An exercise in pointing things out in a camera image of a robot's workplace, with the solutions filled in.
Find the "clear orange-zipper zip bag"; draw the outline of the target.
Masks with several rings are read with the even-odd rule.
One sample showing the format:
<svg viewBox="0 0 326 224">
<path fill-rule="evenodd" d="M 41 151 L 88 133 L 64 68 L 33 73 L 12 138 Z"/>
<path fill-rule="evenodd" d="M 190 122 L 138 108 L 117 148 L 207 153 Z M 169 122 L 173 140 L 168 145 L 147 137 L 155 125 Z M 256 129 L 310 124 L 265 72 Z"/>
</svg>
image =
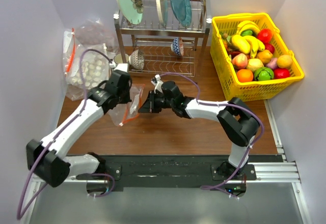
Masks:
<svg viewBox="0 0 326 224">
<path fill-rule="evenodd" d="M 139 116 L 138 109 L 141 106 L 141 97 L 144 84 L 134 84 L 130 89 L 131 101 L 127 104 L 118 104 L 114 109 L 108 111 L 112 122 L 116 126 L 123 126 Z"/>
</svg>

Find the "orange fruit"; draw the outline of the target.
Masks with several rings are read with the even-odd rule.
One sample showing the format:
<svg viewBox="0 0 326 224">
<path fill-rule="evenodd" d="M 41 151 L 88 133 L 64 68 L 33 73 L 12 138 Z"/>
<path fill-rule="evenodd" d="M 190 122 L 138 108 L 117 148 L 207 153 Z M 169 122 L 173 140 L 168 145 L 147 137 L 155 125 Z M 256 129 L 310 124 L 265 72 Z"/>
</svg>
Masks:
<svg viewBox="0 0 326 224">
<path fill-rule="evenodd" d="M 239 82 L 252 82 L 254 80 L 254 74 L 249 69 L 240 69 L 236 73 Z"/>
</svg>

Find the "pink yellow peach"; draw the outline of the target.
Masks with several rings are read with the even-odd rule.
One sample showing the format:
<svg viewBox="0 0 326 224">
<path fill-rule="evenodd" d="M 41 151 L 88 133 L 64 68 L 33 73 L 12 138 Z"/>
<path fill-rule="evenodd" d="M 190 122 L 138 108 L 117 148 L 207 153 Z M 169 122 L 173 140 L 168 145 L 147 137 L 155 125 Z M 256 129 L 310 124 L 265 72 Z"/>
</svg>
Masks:
<svg viewBox="0 0 326 224">
<path fill-rule="evenodd" d="M 248 65 L 247 55 L 240 53 L 232 59 L 231 63 L 234 66 L 234 68 L 238 70 L 245 69 Z"/>
</svg>

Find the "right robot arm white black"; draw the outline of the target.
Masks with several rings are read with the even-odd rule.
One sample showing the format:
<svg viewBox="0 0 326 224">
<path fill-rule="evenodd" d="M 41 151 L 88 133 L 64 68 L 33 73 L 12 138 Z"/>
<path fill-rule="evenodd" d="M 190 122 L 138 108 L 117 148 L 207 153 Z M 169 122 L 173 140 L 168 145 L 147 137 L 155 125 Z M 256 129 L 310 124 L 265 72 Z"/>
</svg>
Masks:
<svg viewBox="0 0 326 224">
<path fill-rule="evenodd" d="M 241 99 L 234 97 L 223 102 L 198 100 L 183 95 L 175 82 L 166 81 L 148 93 L 138 112 L 158 114 L 166 108 L 181 118 L 219 122 L 232 146 L 228 160 L 216 172 L 228 180 L 237 180 L 245 174 L 250 147 L 262 126 Z"/>
</svg>

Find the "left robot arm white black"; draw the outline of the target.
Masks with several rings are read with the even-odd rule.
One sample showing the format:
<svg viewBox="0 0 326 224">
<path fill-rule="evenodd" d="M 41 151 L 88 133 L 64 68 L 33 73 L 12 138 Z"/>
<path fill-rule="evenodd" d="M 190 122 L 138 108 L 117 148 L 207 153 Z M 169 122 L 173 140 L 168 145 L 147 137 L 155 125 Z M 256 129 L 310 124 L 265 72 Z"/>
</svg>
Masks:
<svg viewBox="0 0 326 224">
<path fill-rule="evenodd" d="M 96 154 L 67 156 L 73 144 L 94 122 L 118 104 L 131 101 L 129 73 L 114 70 L 104 84 L 104 88 L 91 89 L 87 98 L 56 130 L 39 142 L 34 139 L 28 142 L 28 169 L 51 187 L 61 185 L 70 176 L 89 174 L 93 179 L 101 179 L 105 175 L 105 161 Z"/>
</svg>

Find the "zip bag with white pieces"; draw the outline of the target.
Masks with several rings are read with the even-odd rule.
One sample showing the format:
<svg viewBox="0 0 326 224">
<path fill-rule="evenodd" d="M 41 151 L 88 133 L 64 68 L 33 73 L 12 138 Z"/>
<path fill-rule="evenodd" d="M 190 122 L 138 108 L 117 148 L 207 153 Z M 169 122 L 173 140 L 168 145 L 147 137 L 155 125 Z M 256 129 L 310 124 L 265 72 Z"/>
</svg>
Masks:
<svg viewBox="0 0 326 224">
<path fill-rule="evenodd" d="M 66 97 L 72 101 L 84 97 L 83 84 L 90 90 L 110 76 L 109 61 L 97 52 L 87 52 L 82 63 L 79 62 L 82 53 L 88 48 L 104 53 L 109 59 L 115 56 L 113 52 L 107 50 L 105 44 L 82 45 L 76 39 L 74 29 L 64 31 L 62 66 L 68 85 Z"/>
</svg>

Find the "grey patterned bowl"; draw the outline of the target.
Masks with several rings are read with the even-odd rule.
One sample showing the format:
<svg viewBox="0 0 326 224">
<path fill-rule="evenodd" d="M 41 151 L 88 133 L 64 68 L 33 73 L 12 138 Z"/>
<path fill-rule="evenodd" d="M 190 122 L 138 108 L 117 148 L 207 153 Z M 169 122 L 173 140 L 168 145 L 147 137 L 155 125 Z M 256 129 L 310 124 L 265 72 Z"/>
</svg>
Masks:
<svg viewBox="0 0 326 224">
<path fill-rule="evenodd" d="M 137 70 L 144 69 L 144 52 L 141 49 L 135 50 L 129 56 L 129 64 Z"/>
</svg>

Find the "metal dish rack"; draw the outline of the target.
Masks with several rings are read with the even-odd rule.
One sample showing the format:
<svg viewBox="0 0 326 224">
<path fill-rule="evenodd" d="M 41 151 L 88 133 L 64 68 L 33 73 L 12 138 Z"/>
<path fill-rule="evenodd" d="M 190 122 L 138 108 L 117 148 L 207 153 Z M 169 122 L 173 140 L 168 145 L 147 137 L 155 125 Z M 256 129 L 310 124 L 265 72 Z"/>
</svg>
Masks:
<svg viewBox="0 0 326 224">
<path fill-rule="evenodd" d="M 160 25 L 155 0 L 143 0 L 144 14 L 140 24 L 127 21 L 120 10 L 114 13 L 114 26 L 122 54 L 141 49 L 144 52 L 143 70 L 133 67 L 135 75 L 155 75 L 166 72 L 180 73 L 198 80 L 203 66 L 202 57 L 208 44 L 212 23 L 211 0 L 190 0 L 192 22 L 184 28 L 168 9 L 166 27 Z M 171 43 L 181 37 L 184 55 L 171 51 Z"/>
</svg>

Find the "teal blue plate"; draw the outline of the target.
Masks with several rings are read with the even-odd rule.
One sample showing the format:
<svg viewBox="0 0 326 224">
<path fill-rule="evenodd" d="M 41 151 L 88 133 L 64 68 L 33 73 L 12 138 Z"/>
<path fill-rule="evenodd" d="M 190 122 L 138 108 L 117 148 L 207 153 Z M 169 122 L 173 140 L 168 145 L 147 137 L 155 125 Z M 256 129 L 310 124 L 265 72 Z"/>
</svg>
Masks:
<svg viewBox="0 0 326 224">
<path fill-rule="evenodd" d="M 192 7 L 190 0 L 170 0 L 172 11 L 179 21 L 179 23 L 184 27 L 190 27 L 192 22 Z"/>
</svg>

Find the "yellow mango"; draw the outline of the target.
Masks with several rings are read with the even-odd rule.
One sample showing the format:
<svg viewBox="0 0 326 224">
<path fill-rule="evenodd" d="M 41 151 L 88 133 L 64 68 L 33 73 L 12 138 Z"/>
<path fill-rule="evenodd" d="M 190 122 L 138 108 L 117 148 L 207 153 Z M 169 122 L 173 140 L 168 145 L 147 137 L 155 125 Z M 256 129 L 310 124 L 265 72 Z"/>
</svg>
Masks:
<svg viewBox="0 0 326 224">
<path fill-rule="evenodd" d="M 256 58 L 258 58 L 265 65 L 271 61 L 273 54 L 268 49 L 265 49 L 264 51 L 257 53 Z"/>
</svg>

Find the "purple sweet potato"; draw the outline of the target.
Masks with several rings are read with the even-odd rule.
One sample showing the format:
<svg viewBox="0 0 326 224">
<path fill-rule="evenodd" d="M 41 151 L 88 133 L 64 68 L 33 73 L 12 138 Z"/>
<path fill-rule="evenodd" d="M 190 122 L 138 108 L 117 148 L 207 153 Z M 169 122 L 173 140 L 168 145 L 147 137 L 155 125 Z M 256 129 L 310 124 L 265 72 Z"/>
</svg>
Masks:
<svg viewBox="0 0 326 224">
<path fill-rule="evenodd" d="M 277 60 L 278 60 L 278 58 L 272 58 L 271 61 L 268 62 L 265 66 L 272 70 L 275 70 L 278 68 Z"/>
</svg>

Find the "red small apple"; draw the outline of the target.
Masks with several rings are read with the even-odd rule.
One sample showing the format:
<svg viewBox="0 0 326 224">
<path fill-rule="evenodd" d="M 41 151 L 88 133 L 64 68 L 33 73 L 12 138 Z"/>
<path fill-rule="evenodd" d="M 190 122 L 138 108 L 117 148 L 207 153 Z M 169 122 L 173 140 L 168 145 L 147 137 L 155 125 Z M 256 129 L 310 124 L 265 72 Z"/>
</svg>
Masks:
<svg viewBox="0 0 326 224">
<path fill-rule="evenodd" d="M 274 54 L 274 52 L 275 52 L 275 47 L 274 47 L 272 44 L 270 44 L 270 43 L 265 43 L 264 46 L 265 46 L 265 50 L 269 50 L 272 54 Z"/>
</svg>

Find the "red tomato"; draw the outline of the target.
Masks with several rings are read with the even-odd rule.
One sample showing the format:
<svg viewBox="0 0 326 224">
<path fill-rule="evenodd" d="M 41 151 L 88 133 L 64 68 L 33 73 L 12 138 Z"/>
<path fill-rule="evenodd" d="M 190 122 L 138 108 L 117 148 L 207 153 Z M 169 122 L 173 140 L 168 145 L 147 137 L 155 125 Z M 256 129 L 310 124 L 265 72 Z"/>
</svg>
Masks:
<svg viewBox="0 0 326 224">
<path fill-rule="evenodd" d="M 273 33 L 270 29 L 262 29 L 257 35 L 257 39 L 263 43 L 269 43 L 272 37 Z"/>
</svg>

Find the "yellow lemon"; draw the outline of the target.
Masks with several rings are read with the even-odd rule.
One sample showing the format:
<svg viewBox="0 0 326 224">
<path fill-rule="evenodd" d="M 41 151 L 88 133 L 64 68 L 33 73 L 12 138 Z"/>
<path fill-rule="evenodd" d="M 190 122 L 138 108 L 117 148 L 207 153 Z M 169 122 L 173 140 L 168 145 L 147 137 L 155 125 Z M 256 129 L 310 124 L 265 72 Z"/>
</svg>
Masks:
<svg viewBox="0 0 326 224">
<path fill-rule="evenodd" d="M 277 58 L 277 66 L 279 68 L 289 68 L 292 62 L 292 57 L 288 54 L 281 55 Z"/>
</svg>

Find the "aluminium frame rail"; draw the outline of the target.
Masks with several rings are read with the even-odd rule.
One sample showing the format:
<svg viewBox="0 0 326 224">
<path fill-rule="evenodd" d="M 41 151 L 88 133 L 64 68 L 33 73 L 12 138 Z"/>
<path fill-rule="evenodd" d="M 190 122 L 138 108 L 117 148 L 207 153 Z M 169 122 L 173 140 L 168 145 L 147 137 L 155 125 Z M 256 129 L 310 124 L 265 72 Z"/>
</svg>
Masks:
<svg viewBox="0 0 326 224">
<path fill-rule="evenodd" d="M 312 223 L 295 162 L 254 163 L 257 179 L 228 200 L 220 223 Z"/>
</svg>

